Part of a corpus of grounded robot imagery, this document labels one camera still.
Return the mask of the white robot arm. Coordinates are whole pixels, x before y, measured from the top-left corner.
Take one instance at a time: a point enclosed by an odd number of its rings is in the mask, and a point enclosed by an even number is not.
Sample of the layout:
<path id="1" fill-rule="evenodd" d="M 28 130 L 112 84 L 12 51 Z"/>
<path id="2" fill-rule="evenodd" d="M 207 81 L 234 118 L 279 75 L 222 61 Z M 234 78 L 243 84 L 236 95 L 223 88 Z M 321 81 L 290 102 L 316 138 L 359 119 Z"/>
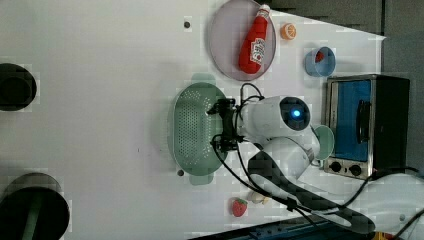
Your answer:
<path id="1" fill-rule="evenodd" d="M 237 151 L 244 141 L 258 148 L 240 162 L 253 190 L 356 233 L 423 240 L 423 179 L 403 168 L 380 169 L 352 193 L 333 194 L 299 180 L 320 152 L 303 100 L 260 97 L 237 106 L 219 99 L 207 113 L 222 120 L 223 132 L 211 140 L 217 155 Z"/>

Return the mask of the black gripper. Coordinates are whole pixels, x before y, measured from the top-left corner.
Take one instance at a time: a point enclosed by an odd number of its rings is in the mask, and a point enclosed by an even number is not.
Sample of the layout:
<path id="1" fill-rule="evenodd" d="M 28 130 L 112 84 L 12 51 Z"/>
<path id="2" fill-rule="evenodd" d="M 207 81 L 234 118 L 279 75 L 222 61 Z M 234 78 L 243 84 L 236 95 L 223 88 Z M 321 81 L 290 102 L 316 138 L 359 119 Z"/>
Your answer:
<path id="1" fill-rule="evenodd" d="M 207 111 L 208 115 L 218 114 L 222 121 L 222 132 L 211 140 L 211 145 L 220 152 L 235 151 L 243 137 L 236 130 L 240 107 L 233 98 L 218 99 Z"/>

